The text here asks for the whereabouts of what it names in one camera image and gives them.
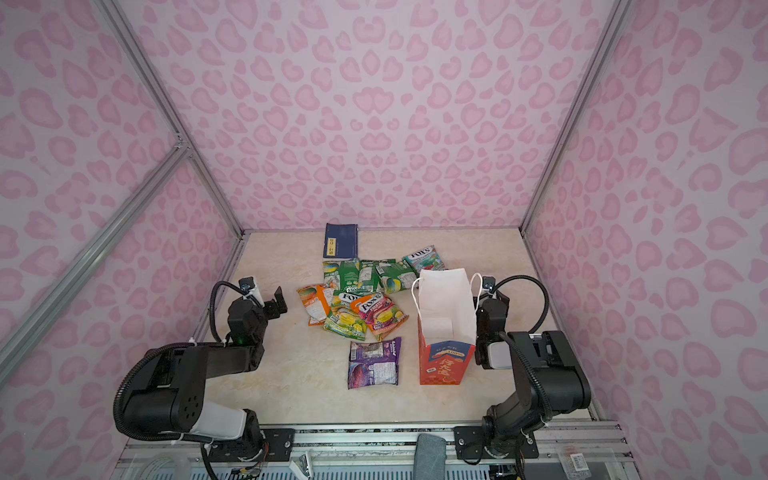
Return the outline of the green snack packet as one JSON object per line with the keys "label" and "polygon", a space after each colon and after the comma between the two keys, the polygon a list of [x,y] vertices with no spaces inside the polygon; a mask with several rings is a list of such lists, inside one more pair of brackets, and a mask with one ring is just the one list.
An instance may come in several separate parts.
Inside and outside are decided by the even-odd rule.
{"label": "green snack packet", "polygon": [[392,295],[404,290],[410,290],[417,280],[417,273],[405,259],[387,259],[376,265],[381,290],[386,295]]}
{"label": "green snack packet", "polygon": [[367,295],[380,289],[377,261],[347,259],[323,262],[324,283],[337,291]]}

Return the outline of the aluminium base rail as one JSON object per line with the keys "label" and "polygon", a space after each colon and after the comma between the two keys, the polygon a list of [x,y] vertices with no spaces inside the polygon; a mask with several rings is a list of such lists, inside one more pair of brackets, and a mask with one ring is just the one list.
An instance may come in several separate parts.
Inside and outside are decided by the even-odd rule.
{"label": "aluminium base rail", "polygon": [[[316,479],[411,479],[417,440],[444,441],[448,479],[511,479],[513,455],[480,451],[476,422],[268,425],[275,441],[263,463],[215,462],[219,479],[292,479],[300,458]],[[620,426],[589,418],[550,422],[527,441],[528,479],[636,479],[635,458]],[[115,479],[205,479],[198,446],[131,440],[112,473]]]}

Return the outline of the green Fox's spring packet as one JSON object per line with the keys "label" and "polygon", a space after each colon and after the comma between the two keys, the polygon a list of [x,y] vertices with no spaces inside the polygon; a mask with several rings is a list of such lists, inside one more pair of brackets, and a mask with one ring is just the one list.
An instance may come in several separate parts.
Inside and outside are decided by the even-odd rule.
{"label": "green Fox's spring packet", "polygon": [[359,294],[336,290],[333,293],[330,302],[330,308],[332,310],[347,308],[350,310],[358,311],[359,307],[365,301],[370,300],[373,296],[374,294],[370,292],[363,292],[362,294]]}

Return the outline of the mint Fox's candy packet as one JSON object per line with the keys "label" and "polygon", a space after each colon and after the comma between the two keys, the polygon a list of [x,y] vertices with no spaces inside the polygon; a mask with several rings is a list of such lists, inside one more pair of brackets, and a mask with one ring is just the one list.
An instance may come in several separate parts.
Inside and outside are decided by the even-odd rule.
{"label": "mint Fox's candy packet", "polygon": [[444,271],[447,269],[444,261],[438,254],[434,245],[430,245],[409,255],[406,255],[403,260],[417,274],[421,274],[423,270]]}

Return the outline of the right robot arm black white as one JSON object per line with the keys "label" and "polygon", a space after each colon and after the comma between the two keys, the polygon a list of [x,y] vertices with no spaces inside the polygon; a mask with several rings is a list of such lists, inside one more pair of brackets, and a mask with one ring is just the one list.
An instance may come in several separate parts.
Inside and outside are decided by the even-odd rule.
{"label": "right robot arm black white", "polygon": [[469,465],[492,458],[521,465],[539,456],[534,432],[558,415],[588,408],[591,389],[563,332],[507,331],[507,299],[483,294],[478,303],[475,363],[511,370],[515,391],[489,407],[480,425],[453,429],[456,455]]}

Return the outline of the orange snack packet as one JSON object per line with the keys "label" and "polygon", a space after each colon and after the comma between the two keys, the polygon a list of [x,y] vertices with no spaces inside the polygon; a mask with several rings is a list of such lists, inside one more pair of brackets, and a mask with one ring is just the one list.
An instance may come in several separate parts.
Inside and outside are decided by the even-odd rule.
{"label": "orange snack packet", "polygon": [[309,326],[323,325],[331,313],[334,289],[327,285],[315,284],[297,290],[309,319]]}

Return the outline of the yellow green candy packet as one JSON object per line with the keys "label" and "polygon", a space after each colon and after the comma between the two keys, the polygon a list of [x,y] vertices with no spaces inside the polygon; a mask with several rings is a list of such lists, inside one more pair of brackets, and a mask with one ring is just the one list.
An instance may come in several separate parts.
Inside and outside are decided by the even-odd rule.
{"label": "yellow green candy packet", "polygon": [[324,321],[323,329],[350,340],[362,342],[366,339],[365,321],[357,313],[345,307],[332,310]]}

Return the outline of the red white paper bag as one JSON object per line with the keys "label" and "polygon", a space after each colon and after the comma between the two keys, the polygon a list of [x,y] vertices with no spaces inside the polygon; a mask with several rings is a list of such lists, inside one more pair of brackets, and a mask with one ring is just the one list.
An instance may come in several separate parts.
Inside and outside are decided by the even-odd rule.
{"label": "red white paper bag", "polygon": [[418,314],[419,381],[459,385],[474,360],[477,306],[482,288],[465,269],[423,270],[411,296]]}

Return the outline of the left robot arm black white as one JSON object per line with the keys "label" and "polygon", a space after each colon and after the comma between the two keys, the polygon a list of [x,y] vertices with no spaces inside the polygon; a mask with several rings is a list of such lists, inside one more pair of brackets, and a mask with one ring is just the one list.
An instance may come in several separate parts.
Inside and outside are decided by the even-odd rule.
{"label": "left robot arm black white", "polygon": [[259,367],[270,321],[288,310],[281,290],[263,301],[251,277],[233,288],[240,296],[228,309],[228,337],[150,349],[129,370],[113,402],[120,433],[146,442],[195,442],[209,462],[260,462],[273,453],[254,411],[205,398],[208,380]]}

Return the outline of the pink Fox's candy packet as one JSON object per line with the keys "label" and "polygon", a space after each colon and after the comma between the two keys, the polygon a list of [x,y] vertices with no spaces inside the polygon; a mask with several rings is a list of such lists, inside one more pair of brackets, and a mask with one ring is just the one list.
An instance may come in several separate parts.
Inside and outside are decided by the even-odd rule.
{"label": "pink Fox's candy packet", "polygon": [[354,300],[351,309],[359,314],[378,341],[409,319],[409,316],[387,295],[377,292]]}

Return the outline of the grey cloth roll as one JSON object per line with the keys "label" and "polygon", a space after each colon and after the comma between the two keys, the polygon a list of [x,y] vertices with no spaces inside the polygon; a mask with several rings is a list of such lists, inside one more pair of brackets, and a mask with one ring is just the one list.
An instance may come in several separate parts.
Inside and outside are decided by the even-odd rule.
{"label": "grey cloth roll", "polygon": [[421,433],[414,453],[413,480],[444,480],[447,442],[442,437]]}

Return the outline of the purple snack packet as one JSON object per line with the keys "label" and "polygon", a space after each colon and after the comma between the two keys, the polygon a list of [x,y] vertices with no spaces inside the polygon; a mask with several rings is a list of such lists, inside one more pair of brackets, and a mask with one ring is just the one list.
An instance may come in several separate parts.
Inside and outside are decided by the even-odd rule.
{"label": "purple snack packet", "polygon": [[376,343],[350,343],[347,387],[358,389],[399,383],[402,339]]}

